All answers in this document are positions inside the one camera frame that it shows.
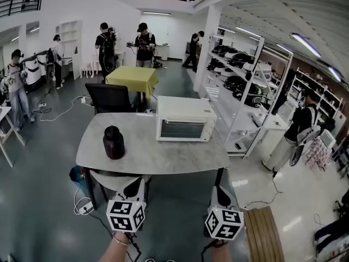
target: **bracelet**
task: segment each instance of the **bracelet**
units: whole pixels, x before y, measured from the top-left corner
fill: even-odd
[[[116,233],[113,233],[113,238],[116,240],[117,243],[119,243],[120,245],[123,245],[123,246],[129,246],[130,245],[130,243],[124,243],[124,242],[119,241],[117,238],[115,238],[115,234]]]

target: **gray table top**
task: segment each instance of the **gray table top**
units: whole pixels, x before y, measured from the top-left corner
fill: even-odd
[[[125,155],[110,159],[104,150],[106,127],[114,125],[124,136]],[[156,141],[155,115],[97,114],[87,127],[76,155],[76,164],[91,169],[130,174],[183,174],[227,167],[230,164],[216,130],[208,142]]]

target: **yellow table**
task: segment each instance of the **yellow table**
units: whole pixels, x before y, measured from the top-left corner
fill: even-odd
[[[150,100],[153,87],[159,82],[153,68],[121,66],[111,72],[105,82],[109,85],[126,86],[129,91],[144,92]]]

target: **chair backrest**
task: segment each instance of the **chair backrest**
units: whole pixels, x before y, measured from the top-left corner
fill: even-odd
[[[96,114],[101,112],[130,112],[131,104],[126,86],[85,84]]]

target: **power strip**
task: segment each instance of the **power strip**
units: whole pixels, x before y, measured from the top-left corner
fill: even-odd
[[[93,205],[92,205],[92,202],[88,202],[84,207],[80,208],[79,209],[79,213],[81,215],[83,215],[84,213],[87,213],[88,210],[92,209],[93,208]]]

